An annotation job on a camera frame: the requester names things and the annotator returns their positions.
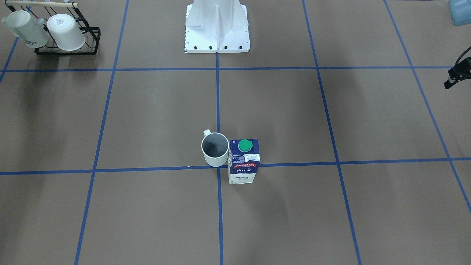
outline gray surface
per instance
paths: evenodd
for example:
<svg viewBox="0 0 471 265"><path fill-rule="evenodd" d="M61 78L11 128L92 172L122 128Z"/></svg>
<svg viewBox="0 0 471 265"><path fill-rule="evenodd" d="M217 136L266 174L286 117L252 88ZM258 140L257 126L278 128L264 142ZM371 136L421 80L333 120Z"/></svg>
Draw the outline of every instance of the gray surface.
<svg viewBox="0 0 471 265"><path fill-rule="evenodd" d="M216 264L216 170L97 174L81 264Z"/></svg>
<svg viewBox="0 0 471 265"><path fill-rule="evenodd" d="M322 86L315 69L251 68L315 65L303 1L242 1L252 50L220 54L220 71L214 54L183 53L191 2L129 1L117 67L137 69L109 69L125 0L80 2L103 30L96 56L18 44L0 83L0 264L356 265L358 246L363 265L469 265L471 210L383 1L306 0ZM446 0L388 3L413 65L441 66L416 72L471 196L471 81L442 87L470 25L452 26ZM15 38L0 34L3 69ZM342 175L324 102L338 160L354 164ZM218 124L259 139L253 184L222 168L219 186L207 168L202 132Z"/></svg>
<svg viewBox="0 0 471 265"><path fill-rule="evenodd" d="M321 75L340 160L445 157L411 70L323 70Z"/></svg>
<svg viewBox="0 0 471 265"><path fill-rule="evenodd" d="M262 168L255 178L222 185L225 264L356 264L336 166Z"/></svg>
<svg viewBox="0 0 471 265"><path fill-rule="evenodd" d="M448 162L342 169L364 264L471 260L471 215Z"/></svg>
<svg viewBox="0 0 471 265"><path fill-rule="evenodd" d="M0 264L72 264L89 174L0 177Z"/></svg>
<svg viewBox="0 0 471 265"><path fill-rule="evenodd" d="M109 72L6 73L0 170L92 168L109 79Z"/></svg>

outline white mug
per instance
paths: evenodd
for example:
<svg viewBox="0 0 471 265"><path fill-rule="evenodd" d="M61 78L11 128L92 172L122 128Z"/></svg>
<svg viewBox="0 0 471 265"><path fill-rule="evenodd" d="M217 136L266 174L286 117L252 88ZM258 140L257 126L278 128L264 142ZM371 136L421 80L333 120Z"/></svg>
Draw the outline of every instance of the white mug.
<svg viewBox="0 0 471 265"><path fill-rule="evenodd" d="M201 141L201 151L204 159L213 167L219 167L226 163L229 155L229 140L219 132L206 130Z"/></svg>
<svg viewBox="0 0 471 265"><path fill-rule="evenodd" d="M48 43L49 34L26 11L15 11L1 22L30 48L39 48Z"/></svg>
<svg viewBox="0 0 471 265"><path fill-rule="evenodd" d="M48 19L48 29L57 46L63 50L78 50L85 43L77 22L68 14L53 15Z"/></svg>

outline blue grid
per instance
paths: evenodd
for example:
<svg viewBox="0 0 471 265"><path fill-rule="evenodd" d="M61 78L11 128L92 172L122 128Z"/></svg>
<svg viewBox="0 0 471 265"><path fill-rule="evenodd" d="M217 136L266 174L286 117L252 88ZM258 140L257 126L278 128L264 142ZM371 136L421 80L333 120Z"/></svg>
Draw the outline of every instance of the blue grid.
<svg viewBox="0 0 471 265"><path fill-rule="evenodd" d="M392 12L388 6L388 3L386 0L383 0L385 7L389 13L389 16L391 18L391 21L394 25L394 28L396 30L396 33L398 35L398 38L401 42L401 45L403 47L404 53L407 57L407 60L409 62L408 66L319 66L317 62L317 57L316 57L316 49L314 45L314 39L312 37L312 32L309 24L309 16L308 16L308 11L306 8L305 0L302 0L303 4L303 9L304 9L304 15L306 19L306 25L307 25L307 30L309 33L309 38L310 38L310 43L312 47L312 52L313 52L313 57L314 57L314 62L315 66L309 66L309 67L220 67L219 66L219 54L216 54L216 67L203 67L203 68L117 68L117 62L118 62L118 57L119 57L119 51L121 47L121 40L122 40L122 35L125 27L125 22L126 22L126 16L128 12L128 6L129 6L129 0L126 1L126 7L123 15L123 20L122 20L122 27L121 27L121 32L120 32L120 37L118 40L118 46L116 50L116 55L114 59L114 66L113 68L96 68L96 69L21 69L21 70L8 70L8 65L9 62L13 56L13 53L15 51L16 45L18 43L18 38L15 39L13 46L11 48L10 54L8 56L8 59L3 67L3 69L0 71L0 82L3 80L3 77L5 73L27 73L27 72L97 72L97 71L108 71L111 72L111 79L110 79L110 84L108 88L108 94L106 98L106 104L105 104L105 109L103 113L103 120L100 128L100 135L98 138L98 143L97 143L97 150L95 154L95 160L93 164L92 169L78 169L78 170L50 170L50 171L17 171L17 172L0 172L0 176L2 175L26 175L26 174L76 174L76 173L85 173L85 174L90 174L91 173L91 178L90 178L90 184L89 184L89 191L88 191L88 196L87 196L87 202L83 214L83 221L82 221L82 226L81 226L81 231L79 235L79 241L77 245L77 252L76 252L76 257L75 257L75 265L78 265L79 258L80 258L80 251L81 251L81 244L83 240L83 236L85 233L85 225L87 221L87 215L88 215L88 209L89 209L89 204L90 204L90 198L92 195L92 190L93 190L93 182L95 179L95 174L96 173L110 173L110 172L138 172L138 171L163 171L163 170L200 170L200 169L211 169L213 167L211 166L172 166L172 167L142 167L142 168L105 168L105 169L97 169L97 162L98 162L98 157L100 153L100 147L101 147L101 141L103 137L103 132L105 128L105 123L106 123L106 116L107 116L107 111L108 111L108 106L109 106L109 100L113 88L113 82L114 82L114 75L116 72L119 71L204 71L204 70L215 70L216 71L216 101L217 101L217 131L220 131L220 122L219 122L219 115L220 115L220 104L219 104L219 72L220 71L226 71L226 70L316 70L317 76L318 76L318 81L319 81L319 86L320 86L320 91L322 93L322 99L325 107L325 114L327 118L327 123L329 126L329 132L331 135L331 141L332 141L332 146L334 150L334 155L335 155L335 161L332 162L311 162L311 163L274 163L274 164L261 164L261 167L284 167L284 166L333 166L337 165L338 173L339 173L339 178L341 182L341 187L342 187L342 192L345 200L345 207L347 210L348 218L349 218L349 223L350 223L350 229L352 233L352 239L353 243L355 246L355 251L357 255L357 262L359 265L362 264L361 262L361 256L359 252L359 247L358 247L358 242L356 239L356 234L355 234L355 228L350 212L350 207L349 207L349 201L348 201L348 195L347 195L347 188L345 187L345 183L343 181L343 175L342 175L342 170L341 166L342 165L360 165L360 164L388 164L388 163L426 163L426 162L449 162L451 169L455 175L456 181L460 187L460 190L462 192L463 198L468 206L468 209L471 213L471 205L469 202L469 199L466 195L466 192L463 188L463 185L461 183L461 180L456 172L455 166L454 166L454 161L471 161L471 157L450 157L450 154L447 150L445 141L443 140L443 137L441 135L440 129L438 127L438 124L435 120L435 117L433 116L433 112L428 104L426 95L422 89L422 85L419 81L419 78L416 73L416 69L450 69L452 66L414 66L412 64L412 61L409 57L409 54L407 52L406 46L402 40L402 37L400 35L399 29L396 25L396 22L394 20L394 17L392 15ZM415 80L417 82L417 85L419 87L419 90L422 94L423 100L426 104L427 110L430 114L430 117L434 123L435 129L437 131L437 134L440 138L440 141L442 143L443 149L446 153L447 157L444 158L425 158L425 159L395 159L395 160L365 160L365 161L340 161L337 148L335 145L335 137L334 133L332 130L332 125L329 117L329 110L327 106L327 101L325 99L325 94L324 94L324 88L322 84L322 78L320 74L320 70L329 70L329 69L411 69L413 71L413 74L415 76ZM222 216L222 191L221 191L221 168L217 168L217 180L218 180L218 206L219 206L219 258L220 258L220 265L224 264L224 250L223 250L223 216Z"/></svg>

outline light blue object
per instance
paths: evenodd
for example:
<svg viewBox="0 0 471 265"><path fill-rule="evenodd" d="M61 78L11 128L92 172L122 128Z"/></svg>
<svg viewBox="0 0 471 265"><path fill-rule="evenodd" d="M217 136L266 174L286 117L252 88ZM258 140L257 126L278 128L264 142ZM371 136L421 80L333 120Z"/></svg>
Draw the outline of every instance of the light blue object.
<svg viewBox="0 0 471 265"><path fill-rule="evenodd" d="M450 0L451 22L455 26L471 23L471 0Z"/></svg>

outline white plastic stand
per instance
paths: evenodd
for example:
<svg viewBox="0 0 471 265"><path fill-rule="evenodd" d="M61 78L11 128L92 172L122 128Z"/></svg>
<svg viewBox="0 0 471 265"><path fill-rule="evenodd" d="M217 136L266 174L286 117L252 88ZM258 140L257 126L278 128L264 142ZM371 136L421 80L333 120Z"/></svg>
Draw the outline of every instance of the white plastic stand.
<svg viewBox="0 0 471 265"><path fill-rule="evenodd" d="M239 0L195 0L187 6L185 52L250 50L247 7Z"/></svg>

